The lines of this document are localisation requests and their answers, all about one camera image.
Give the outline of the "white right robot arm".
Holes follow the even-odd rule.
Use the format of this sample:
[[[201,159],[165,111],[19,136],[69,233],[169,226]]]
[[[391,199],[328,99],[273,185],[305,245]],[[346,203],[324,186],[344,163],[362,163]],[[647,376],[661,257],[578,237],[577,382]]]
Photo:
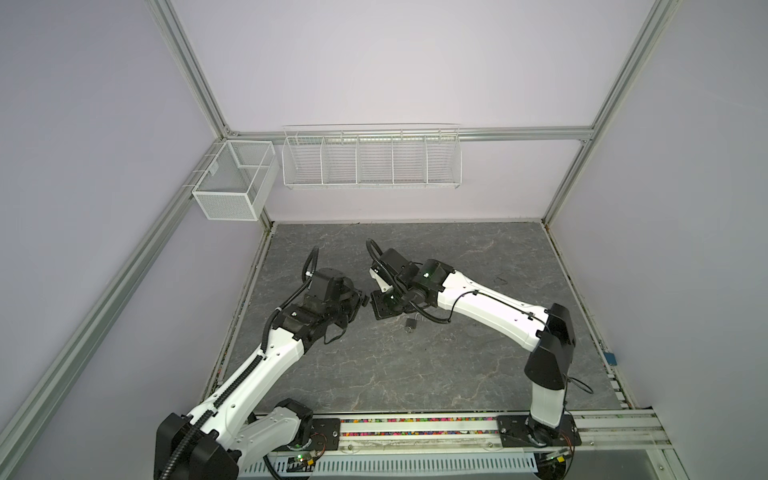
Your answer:
[[[529,353],[524,373],[532,384],[529,413],[498,423],[511,446],[544,448],[581,444],[575,420],[566,412],[569,370],[577,346],[569,310],[505,296],[436,259],[411,261],[395,249],[382,250],[366,241],[369,273],[377,283],[371,294],[378,320],[416,313],[438,324],[456,314],[479,322],[511,339]]]

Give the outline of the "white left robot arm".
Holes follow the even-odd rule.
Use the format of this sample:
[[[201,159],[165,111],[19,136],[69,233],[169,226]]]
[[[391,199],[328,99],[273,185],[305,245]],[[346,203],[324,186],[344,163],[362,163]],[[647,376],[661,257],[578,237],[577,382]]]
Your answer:
[[[341,271],[318,267],[318,258],[313,248],[300,286],[272,311],[260,344],[235,372],[188,413],[159,425],[154,478],[236,479],[274,450],[309,442],[313,412],[296,400],[251,416],[281,376],[316,343],[340,339],[368,302]]]

